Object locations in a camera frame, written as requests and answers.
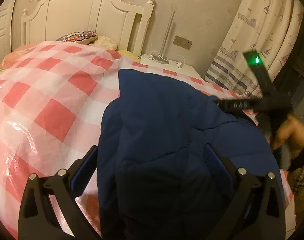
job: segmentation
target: checkered bed cover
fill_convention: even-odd
[[[166,75],[218,98],[240,97],[113,50],[57,41],[32,47],[0,74],[0,220],[16,239],[29,174],[52,176],[97,145],[103,112],[119,96],[118,70],[124,68]],[[246,114],[254,118],[252,112]],[[287,174],[281,174],[288,205],[293,194]],[[55,198],[51,201],[63,230],[72,234]],[[96,173],[76,201],[100,232]]]

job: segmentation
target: curtain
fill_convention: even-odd
[[[303,13],[299,0],[242,0],[205,80],[240,95],[260,97],[242,52],[256,49],[274,80],[292,51]]]

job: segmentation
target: white wooden headboard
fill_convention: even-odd
[[[148,0],[144,7],[121,0],[37,0],[36,9],[21,19],[21,44],[53,41],[66,34],[96,31],[116,41],[119,50],[127,50],[136,14],[141,23],[133,53],[141,55],[143,42],[154,7]]]

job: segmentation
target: wall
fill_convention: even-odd
[[[144,6],[148,0],[123,0]],[[143,53],[159,50],[172,10],[176,11],[165,47],[165,57],[182,55],[204,77],[233,22],[241,0],[156,0]],[[13,12],[12,49],[20,45],[20,19],[24,8],[32,13],[36,2],[17,0]],[[173,45],[178,35],[193,42],[190,50]]]

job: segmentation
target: white nightstand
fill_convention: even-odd
[[[203,80],[201,78],[201,76],[196,72],[196,70],[192,66],[184,65],[184,67],[178,68],[176,66],[175,62],[172,60],[170,60],[170,64],[161,64],[161,63],[158,63],[158,62],[155,62],[155,61],[149,59],[149,57],[150,57],[150,55],[143,54],[141,56],[141,64],[174,71],[177,73],[181,73],[181,74],[184,74],[184,75],[187,75],[190,77],[194,77],[194,78]]]

